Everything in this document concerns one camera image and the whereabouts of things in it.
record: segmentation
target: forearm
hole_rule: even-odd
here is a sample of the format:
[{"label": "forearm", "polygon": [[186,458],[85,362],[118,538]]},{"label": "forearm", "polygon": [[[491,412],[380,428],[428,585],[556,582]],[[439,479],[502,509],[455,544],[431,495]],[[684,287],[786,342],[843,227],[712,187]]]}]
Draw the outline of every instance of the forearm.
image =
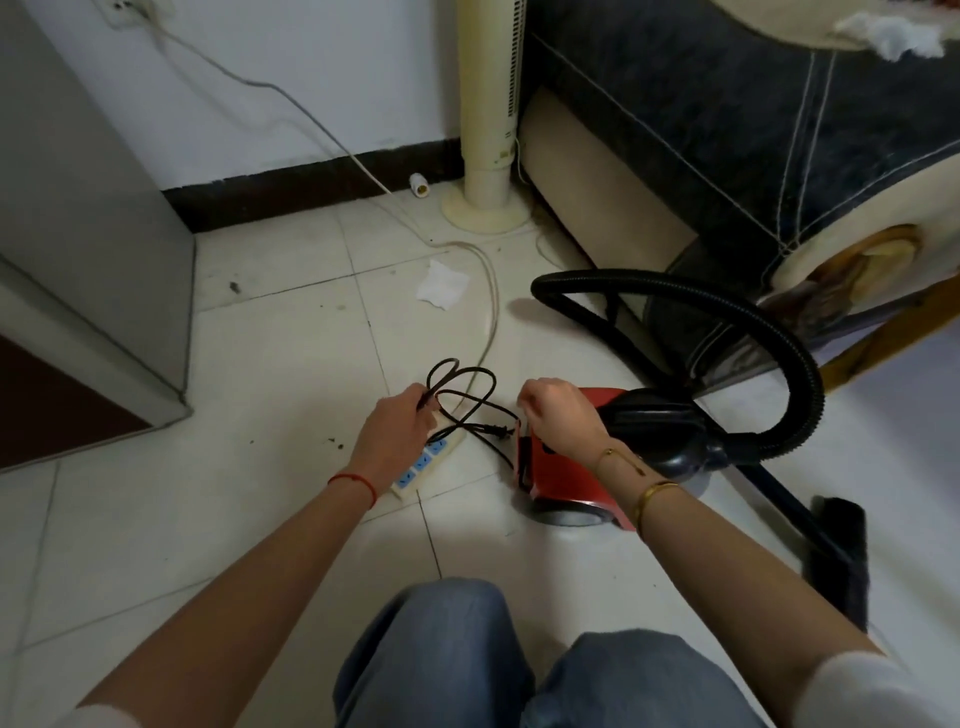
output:
[{"label": "forearm", "polygon": [[362,484],[333,481],[160,627],[82,705],[111,705],[143,728],[232,725],[370,500]]},{"label": "forearm", "polygon": [[[643,477],[617,460],[605,457],[597,470],[630,513],[643,491],[662,478]],[[797,699],[824,660],[879,651],[797,573],[682,489],[651,497],[639,527],[778,725],[790,724]]]}]

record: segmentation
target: wall socket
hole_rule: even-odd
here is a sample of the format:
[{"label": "wall socket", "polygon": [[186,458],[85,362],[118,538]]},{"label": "wall socket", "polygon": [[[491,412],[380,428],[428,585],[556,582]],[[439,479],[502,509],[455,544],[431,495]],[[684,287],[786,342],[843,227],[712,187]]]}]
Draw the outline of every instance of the wall socket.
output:
[{"label": "wall socket", "polygon": [[[110,28],[136,28],[143,25],[143,16],[133,9],[136,0],[93,0]],[[174,14],[173,0],[153,0],[160,18]]]}]

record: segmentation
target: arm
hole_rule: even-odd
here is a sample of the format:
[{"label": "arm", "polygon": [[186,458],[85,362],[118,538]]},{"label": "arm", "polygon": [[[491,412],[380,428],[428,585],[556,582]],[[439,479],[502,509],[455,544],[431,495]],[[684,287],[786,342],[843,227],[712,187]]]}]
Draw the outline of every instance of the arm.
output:
[{"label": "arm", "polygon": [[[381,400],[343,473],[379,495],[416,460],[436,426],[425,391]],[[81,705],[110,705],[143,728],[231,726],[371,506],[361,482],[337,479],[190,600],[93,689]]]},{"label": "arm", "polygon": [[[569,382],[530,380],[518,403],[543,442],[592,469],[624,513],[664,480],[607,434]],[[606,448],[626,459],[602,456]],[[843,652],[880,653],[797,573],[683,489],[656,492],[641,518],[643,540],[778,726],[790,724],[821,663]]]}]

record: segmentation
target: black power cord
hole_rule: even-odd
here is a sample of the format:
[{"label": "black power cord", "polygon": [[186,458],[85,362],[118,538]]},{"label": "black power cord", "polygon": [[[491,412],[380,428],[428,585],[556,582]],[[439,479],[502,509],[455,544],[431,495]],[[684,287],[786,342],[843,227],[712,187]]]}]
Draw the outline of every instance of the black power cord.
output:
[{"label": "black power cord", "polygon": [[[437,373],[437,370],[439,370],[444,364],[449,364],[450,369],[446,372],[446,374],[441,376],[440,381],[438,381],[435,384],[433,382],[433,377]],[[487,390],[487,393],[483,397],[475,397],[472,394],[469,394],[467,392],[460,392],[459,390],[456,390],[456,389],[443,389],[443,387],[445,387],[448,383],[450,383],[457,377],[460,377],[463,375],[476,375],[476,374],[486,375],[490,378],[490,389]],[[444,409],[444,406],[441,404],[440,405],[441,414],[444,415],[444,417],[446,417],[448,420],[453,422],[453,425],[448,425],[446,427],[441,427],[440,429],[438,429],[436,432],[434,432],[430,436],[430,439],[427,440],[427,444],[439,442],[440,440],[449,436],[456,430],[463,429],[466,432],[469,432],[474,437],[476,437],[480,442],[482,442],[488,448],[493,450],[497,455],[499,455],[503,459],[503,461],[510,466],[511,470],[514,468],[514,462],[509,457],[507,457],[500,448],[498,448],[490,440],[487,439],[488,437],[495,437],[498,440],[505,440],[506,438],[514,434],[514,432],[516,432],[516,428],[519,426],[519,418],[516,416],[516,414],[511,412],[506,407],[501,407],[499,404],[494,404],[493,402],[489,401],[491,395],[493,394],[493,390],[496,389],[496,375],[493,372],[491,372],[486,367],[464,367],[463,369],[461,369],[460,359],[455,359],[453,357],[450,357],[449,359],[444,359],[443,361],[439,362],[433,369],[430,370],[430,373],[426,376],[426,387],[427,387],[427,391],[423,393],[423,396],[420,398],[420,401],[417,403],[417,409],[423,409],[423,406],[427,404],[427,402],[430,400],[431,397],[438,398],[439,395],[455,395],[456,397],[463,398],[463,400],[471,400],[476,402],[476,404],[474,404],[470,408],[470,410],[468,410],[467,414],[465,414],[460,419],[457,419],[450,412],[447,412]],[[483,405],[487,405],[488,407],[492,407],[493,409],[499,410],[500,412],[503,412],[504,414],[509,415],[510,418],[514,421],[514,427],[507,427],[505,425],[486,425],[484,423],[468,422],[468,420]]]}]

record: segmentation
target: tower fan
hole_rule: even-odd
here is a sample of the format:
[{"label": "tower fan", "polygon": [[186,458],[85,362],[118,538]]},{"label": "tower fan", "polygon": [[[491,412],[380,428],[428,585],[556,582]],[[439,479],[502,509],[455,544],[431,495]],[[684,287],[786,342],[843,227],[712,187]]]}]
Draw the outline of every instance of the tower fan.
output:
[{"label": "tower fan", "polygon": [[444,196],[441,209],[465,231],[510,231],[532,211],[529,199],[510,184],[526,13],[526,0],[457,0],[465,176]]}]

